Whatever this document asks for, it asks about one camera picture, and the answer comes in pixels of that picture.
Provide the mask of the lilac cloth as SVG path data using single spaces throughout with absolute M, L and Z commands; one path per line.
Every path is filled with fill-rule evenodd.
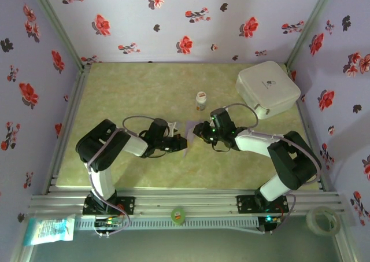
M 199 123 L 200 123 L 199 120 L 197 120 L 197 121 L 189 120 L 186 123 L 186 129 L 185 129 L 184 134 L 185 134 L 185 137 L 187 139 L 187 148 L 183 152 L 183 157 L 186 156 L 186 154 L 190 150 L 191 145 L 193 144 L 193 141 L 194 141 L 194 138 L 195 138 L 195 135 L 193 134 L 193 131 L 194 131 L 195 126 Z

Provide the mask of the white pill bottle orange label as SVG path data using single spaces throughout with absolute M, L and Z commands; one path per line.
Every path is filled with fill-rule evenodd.
M 196 100 L 196 110 L 197 111 L 202 111 L 206 108 L 207 96 L 205 92 L 199 91 L 196 95 L 195 100 Z

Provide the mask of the green round sticker roll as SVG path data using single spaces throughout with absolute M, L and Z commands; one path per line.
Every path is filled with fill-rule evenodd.
M 185 222 L 186 212 L 181 207 L 176 207 L 171 212 L 171 221 L 177 225 L 181 226 Z

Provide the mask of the translucent white plastic storage box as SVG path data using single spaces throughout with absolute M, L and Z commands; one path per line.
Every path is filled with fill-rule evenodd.
M 289 110 L 301 95 L 298 86 L 274 61 L 240 71 L 235 88 L 260 120 Z

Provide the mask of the clear adhesive tape roll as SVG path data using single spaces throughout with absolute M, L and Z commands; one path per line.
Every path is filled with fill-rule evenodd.
M 311 209 L 306 215 L 308 228 L 316 235 L 332 237 L 341 230 L 341 220 L 338 214 L 326 206 Z

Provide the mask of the blue wet wipes packet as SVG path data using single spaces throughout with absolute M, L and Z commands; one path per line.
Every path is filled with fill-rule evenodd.
M 24 246 L 57 241 L 72 241 L 76 215 L 65 217 L 33 217 L 29 220 L 23 239 Z

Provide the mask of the long aluminium mounting rail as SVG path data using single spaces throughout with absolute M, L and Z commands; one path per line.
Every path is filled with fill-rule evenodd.
M 46 195 L 31 198 L 28 213 L 31 214 L 82 214 L 84 199 L 89 190 L 64 190 L 54 187 Z M 134 217 L 166 217 L 176 207 L 181 207 L 191 217 L 238 217 L 239 195 L 252 195 L 252 190 L 212 189 L 132 189 L 118 191 L 122 197 L 134 197 Z M 346 209 L 343 198 L 333 191 L 298 190 L 287 196 L 288 206 L 293 201 L 292 215 L 301 216 L 318 206 L 327 206 L 338 214 Z

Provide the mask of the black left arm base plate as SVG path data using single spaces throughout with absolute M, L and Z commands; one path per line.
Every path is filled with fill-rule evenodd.
M 134 214 L 135 197 L 113 197 L 112 204 L 124 210 L 129 216 Z M 120 215 L 122 212 L 102 202 L 95 195 L 89 195 L 84 200 L 83 215 Z

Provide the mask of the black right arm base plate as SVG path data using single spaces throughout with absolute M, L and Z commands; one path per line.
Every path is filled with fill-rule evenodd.
M 289 211 L 286 196 L 280 196 L 274 201 L 259 200 L 256 195 L 236 196 L 239 214 L 257 213 L 287 213 Z

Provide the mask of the aluminium side rail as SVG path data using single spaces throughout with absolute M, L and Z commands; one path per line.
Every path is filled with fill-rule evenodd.
M 319 95 L 319 100 L 315 98 L 309 98 L 308 90 L 303 88 L 302 86 L 298 85 L 296 80 L 296 71 L 292 71 L 287 67 L 288 76 L 291 80 L 299 87 L 301 91 L 301 95 L 299 96 L 298 102 L 298 110 L 301 115 L 302 124 L 304 125 L 304 130 L 306 137 L 309 142 L 309 146 L 312 147 L 314 154 L 321 162 L 321 170 L 320 170 L 320 177 L 316 180 L 316 184 L 319 186 L 320 190 L 322 191 L 333 191 L 332 184 L 328 177 L 330 167 L 334 164 L 334 158 L 330 155 L 328 151 L 328 144 L 326 142 L 322 142 L 322 140 L 318 137 L 317 130 L 315 129 L 313 113 L 309 111 L 308 104 L 313 104 L 314 107 L 319 107 L 319 116 L 321 115 L 322 108 L 321 108 L 321 98 L 322 96 L 328 95 L 330 100 L 330 105 L 332 104 L 332 96 L 334 95 L 331 91 L 327 92 L 327 90 L 323 90 L 323 92 Z
M 80 101 L 86 86 L 91 65 L 85 65 L 77 74 L 73 90 L 69 96 L 68 107 L 62 122 L 62 129 L 57 139 L 57 144 L 50 162 L 49 171 L 41 195 L 47 195 L 49 188 L 53 185 L 54 179 L 58 178 L 62 161 L 68 146 L 69 137 L 78 112 Z

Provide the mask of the aluminium corner post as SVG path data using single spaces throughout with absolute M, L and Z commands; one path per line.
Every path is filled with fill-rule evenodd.
M 307 22 L 305 23 L 303 31 L 299 35 L 299 38 L 298 38 L 297 42 L 295 43 L 295 45 L 294 45 L 294 47 L 293 47 L 293 49 L 292 49 L 292 51 L 291 51 L 291 53 L 288 57 L 288 60 L 285 63 L 286 69 L 290 69 L 290 67 L 292 66 L 294 60 L 296 59 L 296 56 L 298 55 L 298 52 L 299 52 L 300 48 L 302 47 L 304 41 L 309 36 L 310 31 L 314 28 L 314 26 L 316 24 L 316 21 L 321 16 L 323 10 L 325 9 L 325 6 L 327 5 L 327 3 L 329 1 L 330 0 L 318 0 L 316 2 L 308 20 L 307 20 Z
M 361 257 L 358 254 L 355 241 L 346 224 L 346 218 L 340 215 L 339 219 L 341 221 L 341 228 L 335 236 L 335 240 L 342 262 L 361 262 Z
M 50 22 L 50 24 L 54 28 L 55 32 L 59 36 L 60 41 L 67 48 L 69 54 L 71 55 L 72 59 L 74 60 L 75 64 L 77 65 L 79 71 L 83 72 L 84 65 L 82 64 L 82 62 L 81 62 L 81 60 L 80 60 L 80 58 L 77 54 L 77 51 L 76 51 L 75 47 L 73 46 L 72 41 L 68 37 L 68 34 L 67 34 L 62 22 L 58 18 L 58 16 L 57 16 L 54 8 L 52 7 L 50 1 L 49 0 L 36 0 L 36 1 L 39 4 L 40 9 L 42 10 L 42 12 L 47 17 L 48 21 Z
M 31 262 L 34 246 L 24 245 L 25 234 L 21 234 L 13 248 L 10 262 Z

